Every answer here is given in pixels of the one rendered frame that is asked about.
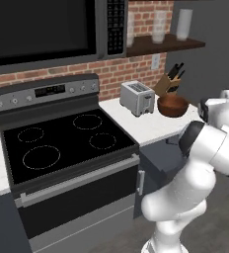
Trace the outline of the dark grey open drawer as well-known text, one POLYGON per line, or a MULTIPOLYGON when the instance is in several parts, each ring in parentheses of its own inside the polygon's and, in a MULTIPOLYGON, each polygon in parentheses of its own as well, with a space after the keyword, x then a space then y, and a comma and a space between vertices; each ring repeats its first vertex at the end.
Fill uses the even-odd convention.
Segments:
POLYGON ((142 195, 136 194, 134 218, 142 215, 141 201, 147 194, 155 192, 170 183, 185 165, 177 135, 142 146, 139 151, 139 169, 145 172, 142 195))

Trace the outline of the silver toaster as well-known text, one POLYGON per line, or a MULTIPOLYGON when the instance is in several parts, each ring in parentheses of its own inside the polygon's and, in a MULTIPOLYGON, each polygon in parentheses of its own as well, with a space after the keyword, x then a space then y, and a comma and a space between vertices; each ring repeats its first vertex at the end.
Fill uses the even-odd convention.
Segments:
POLYGON ((120 85, 119 103, 129 109, 136 117, 154 112, 155 92, 134 80, 120 85))

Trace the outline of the black and grey stove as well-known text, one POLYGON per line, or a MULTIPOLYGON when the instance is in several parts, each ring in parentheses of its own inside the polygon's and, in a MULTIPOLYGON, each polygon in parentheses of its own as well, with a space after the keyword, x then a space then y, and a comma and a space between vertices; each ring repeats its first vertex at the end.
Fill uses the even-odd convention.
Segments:
MULTIPOLYGON (((0 88, 0 136, 14 201, 139 156, 99 105, 95 73, 0 88)), ((138 165, 18 208, 33 253, 88 253, 130 228, 138 165)))

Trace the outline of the brown wooden bowl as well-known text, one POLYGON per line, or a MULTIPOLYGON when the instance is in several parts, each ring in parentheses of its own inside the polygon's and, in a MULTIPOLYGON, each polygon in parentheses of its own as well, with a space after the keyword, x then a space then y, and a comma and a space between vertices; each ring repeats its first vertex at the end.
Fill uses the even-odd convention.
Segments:
POLYGON ((157 100, 159 112, 169 118, 179 118, 188 109, 189 102, 178 95, 167 94, 157 100))

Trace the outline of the wooden knife block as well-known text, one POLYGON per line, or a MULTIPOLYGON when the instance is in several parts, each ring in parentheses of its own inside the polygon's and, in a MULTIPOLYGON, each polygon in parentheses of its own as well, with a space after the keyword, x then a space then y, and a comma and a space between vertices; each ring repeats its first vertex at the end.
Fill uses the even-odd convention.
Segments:
POLYGON ((153 88, 156 95, 161 97, 166 94, 177 94, 181 82, 181 77, 185 73, 182 70, 183 66, 183 62, 181 64, 176 63, 168 73, 163 74, 163 76, 153 88))

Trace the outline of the dark wooden shelf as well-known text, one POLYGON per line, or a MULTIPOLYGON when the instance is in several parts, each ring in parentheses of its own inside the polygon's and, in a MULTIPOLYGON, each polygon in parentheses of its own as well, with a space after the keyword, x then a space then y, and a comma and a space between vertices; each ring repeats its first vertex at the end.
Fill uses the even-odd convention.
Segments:
POLYGON ((132 47, 126 50, 127 57, 155 54, 160 52, 178 51, 204 47, 205 43, 197 40, 186 39, 178 41, 172 34, 166 34, 162 43, 153 43, 151 36, 136 37, 132 47))

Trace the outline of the clear glass jar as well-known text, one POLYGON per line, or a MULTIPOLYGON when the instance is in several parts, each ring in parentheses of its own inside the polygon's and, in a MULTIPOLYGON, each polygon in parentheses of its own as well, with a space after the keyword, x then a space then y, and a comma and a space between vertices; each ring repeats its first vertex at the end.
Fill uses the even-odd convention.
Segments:
POLYGON ((153 43, 162 43, 165 38, 167 12, 158 10, 154 13, 152 41, 153 43))

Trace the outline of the black and grey microwave oven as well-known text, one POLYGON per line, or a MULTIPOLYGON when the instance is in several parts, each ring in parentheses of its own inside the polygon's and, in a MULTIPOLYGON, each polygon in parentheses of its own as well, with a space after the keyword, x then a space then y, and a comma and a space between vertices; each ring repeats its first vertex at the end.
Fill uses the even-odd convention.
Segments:
POLYGON ((0 0, 0 75, 126 56, 128 0, 0 0))

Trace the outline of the dark grey cabinet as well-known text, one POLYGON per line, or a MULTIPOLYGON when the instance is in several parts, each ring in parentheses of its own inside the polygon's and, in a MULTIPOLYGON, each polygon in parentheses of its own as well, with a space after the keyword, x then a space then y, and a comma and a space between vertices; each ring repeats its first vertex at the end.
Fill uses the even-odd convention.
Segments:
POLYGON ((0 253, 33 253, 10 193, 0 196, 0 253))

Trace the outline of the white wall outlet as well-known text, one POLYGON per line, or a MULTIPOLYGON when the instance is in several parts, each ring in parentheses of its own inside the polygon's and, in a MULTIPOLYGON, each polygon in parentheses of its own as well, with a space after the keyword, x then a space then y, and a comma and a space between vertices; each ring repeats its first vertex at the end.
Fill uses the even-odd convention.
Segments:
POLYGON ((159 62, 160 62, 160 53, 153 54, 152 55, 151 70, 158 69, 159 62))

